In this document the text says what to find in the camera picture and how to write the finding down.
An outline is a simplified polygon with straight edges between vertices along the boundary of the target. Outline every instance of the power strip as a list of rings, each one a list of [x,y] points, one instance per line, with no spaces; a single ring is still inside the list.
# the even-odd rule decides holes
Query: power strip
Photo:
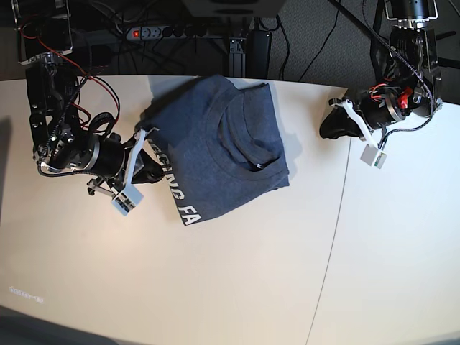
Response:
[[[208,33],[204,27],[133,27],[127,34],[126,39],[129,41],[150,41],[159,39],[180,39],[187,37],[196,38],[220,38]]]

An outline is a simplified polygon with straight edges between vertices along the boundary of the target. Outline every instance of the red component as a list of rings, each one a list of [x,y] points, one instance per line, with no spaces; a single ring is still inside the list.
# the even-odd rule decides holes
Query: red component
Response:
[[[397,99],[397,104],[401,109],[407,109],[409,106],[409,96],[412,95],[413,91],[412,88],[405,88],[404,92],[401,93],[399,98]]]

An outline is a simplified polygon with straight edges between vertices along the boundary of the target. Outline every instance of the folded t-shirt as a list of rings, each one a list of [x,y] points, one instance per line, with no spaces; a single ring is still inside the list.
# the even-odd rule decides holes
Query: folded t-shirt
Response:
[[[146,111],[139,125],[151,130],[148,142],[185,225],[289,185],[267,84],[238,90],[220,75],[195,80],[159,110]]]

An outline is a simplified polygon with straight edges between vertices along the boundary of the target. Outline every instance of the electrical outlet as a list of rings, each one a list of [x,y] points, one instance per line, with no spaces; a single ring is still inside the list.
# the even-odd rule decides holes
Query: electrical outlet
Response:
[[[161,37],[161,29],[159,27],[152,27],[152,34],[150,35],[150,38],[160,38]]]
[[[143,27],[141,29],[141,40],[148,40],[150,38],[151,33],[152,32],[150,31],[148,27]]]

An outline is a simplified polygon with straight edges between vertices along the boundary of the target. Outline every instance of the white table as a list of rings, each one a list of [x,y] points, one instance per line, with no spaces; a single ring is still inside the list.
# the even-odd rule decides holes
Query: white table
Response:
[[[121,99],[124,139],[152,98],[189,78],[107,78]],[[237,87],[258,84],[235,80]],[[88,177],[47,179],[32,160],[24,80],[0,83],[12,125],[0,225],[0,304],[142,344],[304,344],[339,212],[349,139],[322,140],[327,100],[344,91],[270,82],[289,188],[221,218],[184,227],[167,183],[142,185],[123,218]],[[113,111],[95,83],[93,114]],[[43,304],[9,287],[44,298]]]
[[[117,131],[129,137],[152,97],[188,79],[107,78],[123,108]],[[164,181],[141,186],[145,199],[122,218],[105,196],[87,196],[88,178],[40,177],[31,157],[25,82],[0,83],[0,124],[5,118],[12,124],[0,305],[155,345],[458,338],[459,107],[446,104],[423,131],[390,137],[389,157],[377,170],[359,160],[359,140],[349,152],[347,138],[318,137],[327,100],[342,89],[270,85],[291,186],[184,227]],[[94,114],[113,111],[93,83],[83,89],[82,104]],[[403,125],[421,121],[412,116]],[[45,303],[13,295],[9,286]]]

